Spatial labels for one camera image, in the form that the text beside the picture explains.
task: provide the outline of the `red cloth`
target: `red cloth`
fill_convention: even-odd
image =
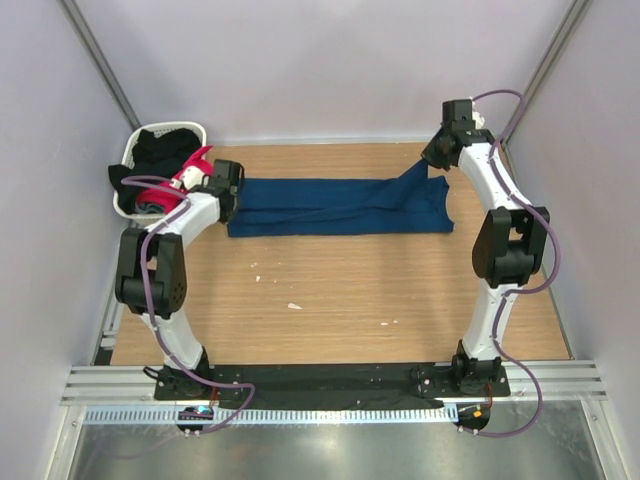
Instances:
[[[211,145],[201,147],[193,152],[189,159],[182,165],[182,170],[175,174],[173,178],[180,179],[180,175],[182,175],[182,172],[184,172],[189,167],[196,167],[202,170],[205,175],[211,175],[213,173],[213,165],[202,158],[204,154],[206,154],[209,150],[211,150]],[[175,190],[177,192],[187,192],[185,189],[177,189],[172,187],[169,182],[162,182],[159,185],[170,188],[171,190]],[[140,205],[144,203],[153,203],[155,205],[160,205],[163,208],[164,213],[169,213],[171,210],[176,208],[181,201],[182,199],[175,195],[172,195],[168,192],[161,192],[160,190],[155,190],[153,188],[143,190],[136,197],[136,204]]]

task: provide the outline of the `black mounting bracket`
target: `black mounting bracket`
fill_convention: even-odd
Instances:
[[[442,104],[442,123],[438,133],[422,151],[434,168],[451,169],[458,166],[460,152],[474,143],[493,143],[489,130],[476,129],[473,102],[469,99],[450,100]]]
[[[143,372],[156,380],[156,389],[153,395],[156,400],[208,400],[211,396],[211,387],[196,382],[178,368],[163,365],[160,370],[153,370],[145,367]],[[205,380],[213,380],[213,373],[209,367],[209,356],[204,347],[200,361],[192,372]]]
[[[216,159],[213,175],[205,176],[202,185],[191,191],[209,193],[220,202],[220,222],[229,222],[240,208],[238,194],[244,187],[244,167],[231,160]]]
[[[500,357],[493,360],[469,358],[462,342],[458,343],[451,365],[421,366],[418,380],[420,395],[426,399],[484,397],[487,385],[494,397],[511,395]]]

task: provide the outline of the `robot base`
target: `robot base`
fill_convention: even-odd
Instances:
[[[487,385],[490,385],[493,397],[508,397],[511,395],[507,374],[503,366],[498,368],[495,380],[486,377],[468,375],[457,379],[454,375],[455,367],[449,365],[427,365],[419,370],[419,390],[423,398],[465,398],[486,397]]]
[[[202,357],[193,373],[205,380],[213,380],[209,367],[207,351],[202,349]],[[164,365],[157,373],[156,389],[153,398],[156,400],[209,400],[211,387],[196,382],[180,369]]]

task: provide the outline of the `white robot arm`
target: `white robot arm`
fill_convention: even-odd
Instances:
[[[154,318],[159,330],[156,339],[161,341],[161,346],[164,344],[165,377],[181,383],[174,385],[177,395],[187,392],[188,396],[198,397],[207,389],[188,378],[182,367],[210,380],[207,352],[193,335],[183,306],[187,293],[184,251],[205,228],[217,222],[226,223],[232,218],[238,209],[237,194],[243,181],[242,165],[216,160],[213,175],[198,178],[195,185],[185,182],[185,187],[191,187],[190,193],[170,214],[144,229],[128,228],[120,238],[116,299],[155,330],[147,311],[141,264],[141,245],[153,232],[145,261],[156,259],[155,267],[148,270]],[[167,355],[167,351],[182,367]]]
[[[485,214],[497,208],[521,210],[521,207],[507,196],[491,169],[488,161],[490,150],[490,143],[476,143],[470,147],[463,148],[458,161],[460,170],[471,180]],[[495,165],[509,190],[527,203],[530,203],[514,185],[498,154],[494,153],[494,156]],[[493,360],[500,356],[491,338],[491,327],[496,317],[498,305],[505,293],[521,288],[522,286],[517,283],[504,283],[492,288],[489,282],[485,279],[480,279],[480,291],[473,317],[471,318],[471,325],[462,338],[462,346],[469,357],[477,358],[478,360]],[[497,336],[500,344],[502,343],[502,337],[516,297],[517,295],[515,294],[509,295],[507,306],[502,312]]]

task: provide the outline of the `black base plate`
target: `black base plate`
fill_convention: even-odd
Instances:
[[[220,383],[253,383],[250,408],[268,410],[413,410],[440,408],[436,397],[485,396],[486,382],[458,389],[448,366],[433,363],[347,365],[219,365],[211,378]],[[492,383],[493,395],[508,396],[507,382]],[[220,406],[239,407],[248,390],[219,390]],[[211,391],[185,396],[156,385],[156,400],[209,400]]]
[[[423,397],[427,399],[486,397],[487,384],[491,385],[491,394],[494,397],[508,397],[511,395],[507,374],[502,366],[500,367],[497,379],[492,382],[469,376],[463,379],[460,385],[457,385],[451,375],[450,365],[424,365],[420,367],[419,375],[421,393]]]

